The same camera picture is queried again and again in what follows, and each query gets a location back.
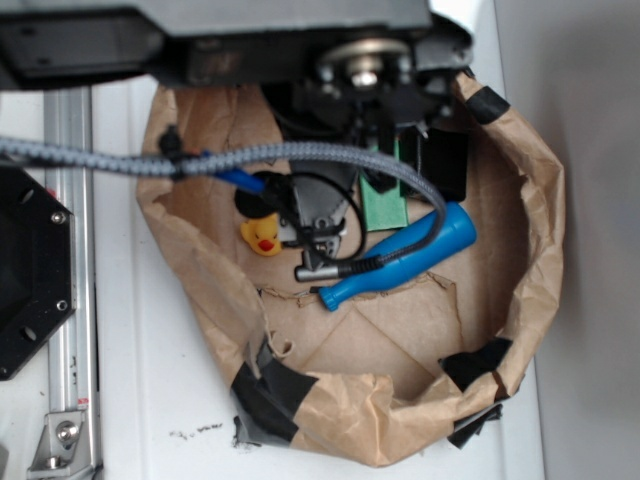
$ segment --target crumpled paper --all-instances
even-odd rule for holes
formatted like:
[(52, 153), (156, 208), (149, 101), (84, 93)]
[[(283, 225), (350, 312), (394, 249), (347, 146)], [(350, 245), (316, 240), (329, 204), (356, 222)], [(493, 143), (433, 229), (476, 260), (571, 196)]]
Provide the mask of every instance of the crumpled paper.
[[(483, 126), (466, 115), (464, 101), (481, 87), (458, 77), (463, 121), (453, 125), (470, 135), (462, 206), (478, 241), (414, 281), (358, 296), (335, 313), (293, 278), (299, 251), (260, 257), (242, 241), (245, 219), (233, 205), (233, 187), (211, 178), (139, 182), (140, 207), (226, 384), (243, 362), (253, 364), (265, 336), (285, 365), (318, 378), (294, 418), (292, 447), (389, 465), (518, 389), (558, 308), (564, 173), (513, 108)], [(282, 141), (255, 86), (160, 87), (144, 151), (156, 151), (173, 123), (186, 150)], [(287, 168), (276, 162), (251, 170)], [(409, 202), (412, 221), (428, 211)], [(506, 357), (461, 392), (438, 360), (477, 350), (496, 335), (513, 341)]]

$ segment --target gray braided cable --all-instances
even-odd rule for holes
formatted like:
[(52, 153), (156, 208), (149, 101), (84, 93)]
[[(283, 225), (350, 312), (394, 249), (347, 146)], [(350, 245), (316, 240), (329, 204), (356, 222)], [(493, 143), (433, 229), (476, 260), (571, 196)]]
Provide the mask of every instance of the gray braided cable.
[(418, 191), (438, 213), (433, 228), (422, 241), (384, 255), (391, 260), (412, 253), (431, 242), (439, 233), (446, 215), (440, 192), (410, 166), (388, 155), (348, 145), (323, 142), (285, 142), (192, 157), (178, 163), (159, 156), (114, 156), (58, 145), (0, 137), (0, 154), (35, 159), (38, 165), (81, 167), (140, 177), (215, 175), (247, 165), (278, 159), (290, 161), (330, 161), (375, 170), (393, 176)]

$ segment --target green block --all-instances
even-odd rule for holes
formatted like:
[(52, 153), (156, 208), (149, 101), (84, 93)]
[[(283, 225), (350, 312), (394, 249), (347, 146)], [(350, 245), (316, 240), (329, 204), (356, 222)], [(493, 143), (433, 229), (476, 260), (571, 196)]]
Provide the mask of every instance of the green block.
[(380, 194), (360, 176), (360, 196), (368, 232), (404, 228), (409, 225), (407, 200), (400, 192), (400, 182), (393, 190)]

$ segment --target tape strip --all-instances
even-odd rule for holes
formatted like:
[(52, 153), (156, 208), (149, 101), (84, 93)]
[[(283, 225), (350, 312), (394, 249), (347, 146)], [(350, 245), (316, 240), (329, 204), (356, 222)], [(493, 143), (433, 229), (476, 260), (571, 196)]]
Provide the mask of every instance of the tape strip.
[(458, 420), (454, 424), (454, 433), (447, 440), (455, 447), (462, 449), (473, 435), (480, 435), (485, 422), (502, 418), (502, 404), (492, 405), (471, 417)]
[(483, 87), (466, 101), (469, 113), (480, 125), (495, 122), (504, 115), (511, 105), (489, 87)]
[(477, 352), (456, 353), (440, 360), (440, 366), (464, 392), (478, 377), (498, 368), (512, 343), (496, 337)]
[(298, 432), (293, 417), (318, 379), (284, 366), (266, 341), (257, 365), (260, 379), (245, 363), (231, 385), (241, 423), (236, 425), (237, 438), (244, 443), (288, 446)]

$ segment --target rubber duck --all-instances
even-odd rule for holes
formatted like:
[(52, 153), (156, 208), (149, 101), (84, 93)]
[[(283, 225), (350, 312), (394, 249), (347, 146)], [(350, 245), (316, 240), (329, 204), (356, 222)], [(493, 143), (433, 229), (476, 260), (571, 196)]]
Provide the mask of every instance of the rubber duck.
[(264, 257), (273, 257), (282, 251), (278, 240), (278, 214), (252, 218), (240, 225), (240, 234), (251, 250)]

